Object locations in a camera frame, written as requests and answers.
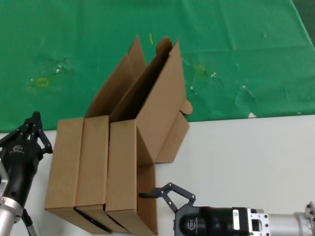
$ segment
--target white table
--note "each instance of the white table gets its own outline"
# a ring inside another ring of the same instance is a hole
[[[56,132],[46,134],[54,145]],[[51,158],[40,162],[26,203],[35,228],[40,236],[89,236],[43,209]],[[196,195],[196,206],[293,213],[315,200],[314,169],[315,116],[196,122],[175,162],[157,165],[157,186],[185,188]],[[177,207],[188,202],[170,197]],[[157,209],[159,235],[173,236],[173,212],[163,199]],[[27,236],[22,221],[11,235]]]

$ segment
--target green tablecloth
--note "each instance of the green tablecloth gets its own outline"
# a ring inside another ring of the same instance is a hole
[[[180,38],[189,121],[315,114],[315,51],[291,0],[0,0],[0,131],[82,117],[136,35]]]

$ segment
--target cardboard tab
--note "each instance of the cardboard tab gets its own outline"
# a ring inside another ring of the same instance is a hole
[[[169,37],[162,38],[156,47],[156,54],[164,54],[165,52],[170,52],[173,48],[172,41]]]
[[[190,115],[192,113],[192,104],[187,99],[181,108],[181,112],[185,115]]]

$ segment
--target cardboard box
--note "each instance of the cardboard box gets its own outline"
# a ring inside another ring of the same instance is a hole
[[[136,236],[158,233],[156,201],[138,193],[155,187],[154,163],[174,161],[189,128],[182,112],[192,112],[179,43],[164,38],[156,52],[110,126],[106,212]]]
[[[146,66],[136,38],[86,116],[59,121],[45,209],[91,234],[157,233],[156,202],[137,190],[174,161],[192,106],[179,44],[164,38],[156,53]]]
[[[127,233],[104,212],[109,122],[144,68],[137,37],[91,102],[85,118],[58,124],[45,209],[91,234]]]

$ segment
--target robotic arm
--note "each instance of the robotic arm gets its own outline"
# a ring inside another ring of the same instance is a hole
[[[180,209],[167,196],[170,191],[187,198]],[[175,213],[175,236],[314,236],[315,202],[305,212],[292,215],[265,214],[263,210],[245,207],[214,208],[193,206],[196,196],[172,183],[140,193],[141,198],[164,198]]]
[[[38,138],[44,148],[37,143]],[[46,153],[53,153],[53,149],[42,130],[39,112],[0,140],[0,236],[9,236],[21,218],[29,235],[37,235],[24,206],[38,164]]]

